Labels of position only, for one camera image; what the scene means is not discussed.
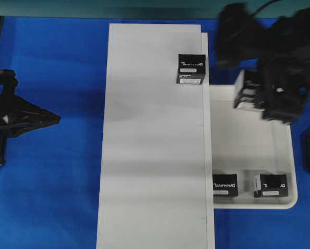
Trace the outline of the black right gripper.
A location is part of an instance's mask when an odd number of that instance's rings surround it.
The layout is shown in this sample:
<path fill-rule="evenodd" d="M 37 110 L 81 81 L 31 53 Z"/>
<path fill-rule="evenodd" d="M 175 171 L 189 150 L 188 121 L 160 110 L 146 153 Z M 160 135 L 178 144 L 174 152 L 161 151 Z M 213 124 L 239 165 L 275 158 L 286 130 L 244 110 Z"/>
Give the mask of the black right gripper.
<path fill-rule="evenodd" d="M 303 114 L 310 94 L 310 62 L 276 58 L 258 61 L 264 105 L 262 119 L 290 125 Z"/>

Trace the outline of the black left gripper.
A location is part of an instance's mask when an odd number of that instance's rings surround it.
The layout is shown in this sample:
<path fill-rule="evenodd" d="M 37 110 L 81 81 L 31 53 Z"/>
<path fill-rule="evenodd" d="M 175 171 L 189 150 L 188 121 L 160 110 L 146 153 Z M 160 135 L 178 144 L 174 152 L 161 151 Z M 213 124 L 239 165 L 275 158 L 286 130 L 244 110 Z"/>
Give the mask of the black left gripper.
<path fill-rule="evenodd" d="M 59 115 L 15 95 L 17 85 L 18 81 L 13 70 L 0 70 L 0 131 L 7 133 L 8 137 L 18 137 L 30 131 L 57 125 L 60 122 Z M 34 117 L 40 122 L 14 124 L 16 114 L 12 110 L 13 103 L 15 111 Z"/>

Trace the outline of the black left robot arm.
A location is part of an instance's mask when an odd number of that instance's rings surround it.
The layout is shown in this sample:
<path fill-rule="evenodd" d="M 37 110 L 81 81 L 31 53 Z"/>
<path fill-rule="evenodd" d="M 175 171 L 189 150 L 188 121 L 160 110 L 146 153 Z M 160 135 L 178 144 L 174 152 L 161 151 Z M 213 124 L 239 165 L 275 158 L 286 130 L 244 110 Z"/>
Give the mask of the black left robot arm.
<path fill-rule="evenodd" d="M 0 16 L 0 37 L 4 17 Z M 13 70 L 0 69 L 0 167 L 4 166 L 9 138 L 60 123 L 61 117 L 15 94 L 18 81 Z"/>

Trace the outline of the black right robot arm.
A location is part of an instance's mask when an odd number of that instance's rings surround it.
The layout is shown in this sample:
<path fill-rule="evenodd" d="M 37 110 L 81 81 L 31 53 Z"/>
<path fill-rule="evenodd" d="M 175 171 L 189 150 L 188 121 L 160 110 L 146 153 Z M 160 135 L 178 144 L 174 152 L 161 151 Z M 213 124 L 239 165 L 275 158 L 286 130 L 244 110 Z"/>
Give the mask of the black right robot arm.
<path fill-rule="evenodd" d="M 220 12 L 214 48 L 222 68 L 257 62 L 256 69 L 240 71 L 234 108 L 285 124 L 303 114 L 310 93 L 310 7 L 264 27 L 244 3 L 229 4 Z"/>

